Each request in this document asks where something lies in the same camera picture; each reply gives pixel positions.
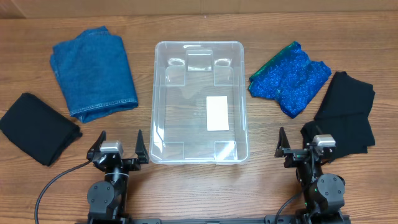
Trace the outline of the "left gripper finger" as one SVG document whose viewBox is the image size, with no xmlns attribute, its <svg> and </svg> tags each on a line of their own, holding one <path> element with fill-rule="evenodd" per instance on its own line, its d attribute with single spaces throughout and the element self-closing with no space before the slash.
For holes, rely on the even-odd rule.
<svg viewBox="0 0 398 224">
<path fill-rule="evenodd" d="M 92 161 L 95 154 L 97 152 L 100 152 L 100 147 L 103 143 L 103 141 L 106 140 L 106 131 L 102 131 L 101 134 L 99 135 L 98 139 L 95 141 L 95 143 L 90 147 L 90 149 L 87 152 L 86 158 L 89 161 Z"/>
<path fill-rule="evenodd" d="M 142 130 L 140 129 L 137 135 L 136 148 L 135 153 L 137 155 L 138 163 L 140 164 L 148 164 L 149 163 L 149 155 L 144 144 L 144 138 L 142 134 Z"/>
</svg>

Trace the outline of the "black cloth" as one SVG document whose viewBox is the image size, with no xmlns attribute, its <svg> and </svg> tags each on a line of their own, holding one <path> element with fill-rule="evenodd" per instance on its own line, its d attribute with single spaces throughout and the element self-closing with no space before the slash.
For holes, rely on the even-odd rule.
<svg viewBox="0 0 398 224">
<path fill-rule="evenodd" d="M 352 78 L 346 72 L 336 72 L 314 119 L 357 114 L 368 116 L 375 94 L 372 84 Z"/>
<path fill-rule="evenodd" d="M 368 146 L 376 144 L 374 135 L 365 115 L 352 115 L 337 118 L 314 120 L 306 123 L 301 129 L 303 144 L 312 142 L 317 135 L 318 125 L 323 134 L 330 134 L 336 141 L 336 149 L 332 160 L 368 152 Z"/>
<path fill-rule="evenodd" d="M 51 166 L 82 137 L 80 127 L 31 93 L 23 93 L 1 118 L 1 131 L 30 157 Z"/>
</svg>

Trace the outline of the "blue glitter fabric garment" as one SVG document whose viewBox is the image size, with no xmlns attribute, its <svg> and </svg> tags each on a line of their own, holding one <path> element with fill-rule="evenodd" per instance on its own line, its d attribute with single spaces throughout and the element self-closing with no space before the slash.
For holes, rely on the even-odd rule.
<svg viewBox="0 0 398 224">
<path fill-rule="evenodd" d="M 265 63 L 250 78 L 248 90 L 253 97 L 275 100 L 282 112 L 298 116 L 329 79 L 331 68 L 310 60 L 294 41 Z"/>
</svg>

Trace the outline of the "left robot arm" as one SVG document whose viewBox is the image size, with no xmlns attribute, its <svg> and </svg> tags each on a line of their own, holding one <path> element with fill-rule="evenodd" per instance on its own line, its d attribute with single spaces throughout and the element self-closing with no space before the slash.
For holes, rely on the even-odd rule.
<svg viewBox="0 0 398 224">
<path fill-rule="evenodd" d="M 88 223 L 133 223 L 126 213 L 129 173 L 140 171 L 141 165 L 149 162 L 142 131 L 137 135 L 135 153 L 136 158 L 124 158 L 121 141 L 107 141 L 105 131 L 88 150 L 86 158 L 104 172 L 104 180 L 94 183 L 87 193 Z"/>
</svg>

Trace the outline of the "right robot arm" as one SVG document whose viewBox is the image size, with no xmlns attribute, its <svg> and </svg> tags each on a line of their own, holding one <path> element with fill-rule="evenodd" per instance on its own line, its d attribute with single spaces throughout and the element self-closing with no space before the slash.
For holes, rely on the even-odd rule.
<svg viewBox="0 0 398 224">
<path fill-rule="evenodd" d="M 283 157 L 285 168 L 295 168 L 296 178 L 302 189 L 278 210 L 274 223 L 349 223 L 349 217 L 341 213 L 345 205 L 345 180 L 335 174 L 325 174 L 326 164 L 336 149 L 336 142 L 329 134 L 316 135 L 303 149 L 292 149 L 284 128 L 279 129 L 279 140 L 275 157 Z M 305 208 L 297 210 L 291 217 L 282 216 L 283 209 L 300 196 Z"/>
</svg>

